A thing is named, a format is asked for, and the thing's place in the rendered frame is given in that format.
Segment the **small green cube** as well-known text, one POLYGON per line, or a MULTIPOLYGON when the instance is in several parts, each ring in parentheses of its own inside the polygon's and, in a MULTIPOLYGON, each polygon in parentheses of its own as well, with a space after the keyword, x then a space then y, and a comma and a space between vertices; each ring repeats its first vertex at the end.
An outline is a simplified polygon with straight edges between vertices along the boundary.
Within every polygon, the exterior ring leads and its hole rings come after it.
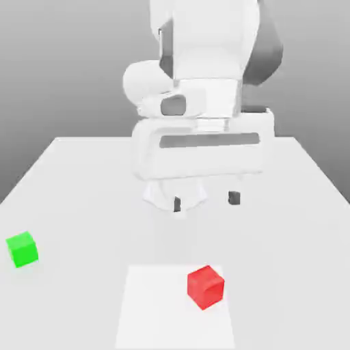
POLYGON ((23 232, 5 240, 10 257, 16 268, 38 260, 36 242, 29 232, 23 232))

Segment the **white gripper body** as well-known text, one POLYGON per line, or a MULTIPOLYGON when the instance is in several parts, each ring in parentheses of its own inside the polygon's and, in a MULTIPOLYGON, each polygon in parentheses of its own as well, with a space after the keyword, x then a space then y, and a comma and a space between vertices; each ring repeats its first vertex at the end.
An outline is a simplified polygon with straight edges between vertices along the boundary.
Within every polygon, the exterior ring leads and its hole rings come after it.
POLYGON ((206 177, 227 174, 258 174, 264 170, 275 138, 270 109, 241 113, 230 119, 146 118, 132 133, 133 171, 142 180, 206 177), (220 135, 234 136, 233 145, 161 147, 163 137, 205 137, 213 142, 220 135))

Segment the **small red cube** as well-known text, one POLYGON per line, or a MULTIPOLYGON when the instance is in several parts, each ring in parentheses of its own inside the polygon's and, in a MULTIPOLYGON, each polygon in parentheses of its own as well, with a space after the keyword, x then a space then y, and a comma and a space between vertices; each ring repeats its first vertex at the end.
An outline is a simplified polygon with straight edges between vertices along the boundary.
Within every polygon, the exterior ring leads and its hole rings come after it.
POLYGON ((225 280, 210 265, 187 275, 187 294, 201 310, 223 299, 224 286, 225 280))

